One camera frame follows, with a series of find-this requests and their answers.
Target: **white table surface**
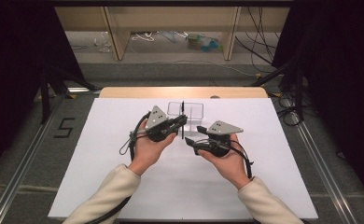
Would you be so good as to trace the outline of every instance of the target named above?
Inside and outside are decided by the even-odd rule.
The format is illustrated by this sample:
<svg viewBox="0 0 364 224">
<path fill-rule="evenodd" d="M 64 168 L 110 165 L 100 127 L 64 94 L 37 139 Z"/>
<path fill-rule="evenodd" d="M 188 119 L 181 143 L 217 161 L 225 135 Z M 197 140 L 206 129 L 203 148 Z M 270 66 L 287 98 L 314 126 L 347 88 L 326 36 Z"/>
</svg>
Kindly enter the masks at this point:
<svg viewBox="0 0 364 224">
<path fill-rule="evenodd" d="M 280 121 L 270 99 L 95 99 L 74 155 L 49 212 L 65 218 L 86 201 L 118 164 L 130 163 L 119 154 L 137 122 L 154 105 L 167 113 L 170 102 L 203 104 L 202 126 L 216 120 L 244 129 L 238 133 L 251 161 L 252 173 L 300 218 L 317 218 Z M 236 188 L 216 168 L 195 156 L 179 135 L 159 161 L 142 176 L 141 185 L 122 209 L 119 220 L 252 219 Z M 195 140 L 200 133 L 186 133 Z"/>
</svg>

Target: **hand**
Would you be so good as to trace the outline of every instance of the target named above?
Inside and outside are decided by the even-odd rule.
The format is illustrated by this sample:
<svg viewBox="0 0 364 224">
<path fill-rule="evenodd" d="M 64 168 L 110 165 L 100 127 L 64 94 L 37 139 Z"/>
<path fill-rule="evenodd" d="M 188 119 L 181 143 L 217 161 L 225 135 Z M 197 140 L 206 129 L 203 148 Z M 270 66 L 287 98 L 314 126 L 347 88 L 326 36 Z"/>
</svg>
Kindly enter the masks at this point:
<svg viewBox="0 0 364 224">
<path fill-rule="evenodd" d="M 235 133 L 231 134 L 231 146 L 243 151 L 237 143 L 237 135 Z M 237 154 L 237 152 L 230 150 L 228 154 L 223 157 L 216 157 L 208 151 L 199 150 L 199 154 L 206 160 L 212 162 L 219 173 L 227 180 L 229 180 L 236 188 L 240 189 L 247 185 L 250 180 L 245 173 L 244 159 Z"/>
<path fill-rule="evenodd" d="M 139 130 L 144 129 L 147 125 L 147 120 L 142 121 L 139 125 Z M 135 144 L 135 156 L 129 169 L 137 175 L 142 175 L 147 168 L 156 163 L 162 151 L 168 147 L 176 137 L 176 133 L 169 134 L 164 140 L 160 142 L 153 142 L 145 133 L 137 135 Z"/>
</svg>

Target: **white sleeve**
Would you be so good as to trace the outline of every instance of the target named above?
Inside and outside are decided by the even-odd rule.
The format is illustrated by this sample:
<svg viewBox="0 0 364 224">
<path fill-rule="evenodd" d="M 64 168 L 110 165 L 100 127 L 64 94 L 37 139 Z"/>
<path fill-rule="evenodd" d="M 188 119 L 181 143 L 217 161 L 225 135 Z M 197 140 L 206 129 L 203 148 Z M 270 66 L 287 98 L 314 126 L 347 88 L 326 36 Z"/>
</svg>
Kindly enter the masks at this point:
<svg viewBox="0 0 364 224">
<path fill-rule="evenodd" d="M 64 223 L 86 223 L 108 213 L 138 189 L 141 177 L 124 164 L 112 170 L 100 188 L 65 220 Z M 113 223 L 120 212 L 102 223 Z"/>
<path fill-rule="evenodd" d="M 303 223 L 280 199 L 272 195 L 258 177 L 238 190 L 238 198 L 261 224 Z"/>
</svg>

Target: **cabinet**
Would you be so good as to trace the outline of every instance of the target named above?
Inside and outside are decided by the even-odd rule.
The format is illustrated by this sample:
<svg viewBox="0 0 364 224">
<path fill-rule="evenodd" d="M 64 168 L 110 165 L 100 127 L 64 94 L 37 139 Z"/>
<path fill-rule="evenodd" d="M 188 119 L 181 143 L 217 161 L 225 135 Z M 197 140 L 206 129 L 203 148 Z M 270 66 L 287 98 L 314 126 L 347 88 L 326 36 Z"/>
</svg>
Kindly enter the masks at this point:
<svg viewBox="0 0 364 224">
<path fill-rule="evenodd" d="M 259 7 L 56 7 L 65 31 L 108 31 L 115 60 L 122 60 L 131 32 L 220 32 L 223 56 L 230 60 L 236 32 L 256 32 Z M 280 33 L 288 7 L 264 7 L 264 32 Z"/>
</svg>

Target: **gray triangular marker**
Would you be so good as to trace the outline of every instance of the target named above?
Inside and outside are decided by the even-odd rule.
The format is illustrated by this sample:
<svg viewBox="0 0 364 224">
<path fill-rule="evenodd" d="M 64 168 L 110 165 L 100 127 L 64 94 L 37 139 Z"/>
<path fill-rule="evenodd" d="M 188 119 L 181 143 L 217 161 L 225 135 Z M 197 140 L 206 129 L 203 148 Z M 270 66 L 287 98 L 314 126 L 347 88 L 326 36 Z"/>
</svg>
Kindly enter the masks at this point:
<svg viewBox="0 0 364 224">
<path fill-rule="evenodd" d="M 233 126 L 226 122 L 217 120 L 211 127 L 207 129 L 208 133 L 215 134 L 215 135 L 222 135 L 228 133 L 241 133 L 244 130 L 242 128 Z"/>
<path fill-rule="evenodd" d="M 153 106 L 152 112 L 147 119 L 147 126 L 145 126 L 145 130 L 149 130 L 163 122 L 168 120 L 167 115 L 162 112 L 162 110 L 158 106 Z"/>
</svg>

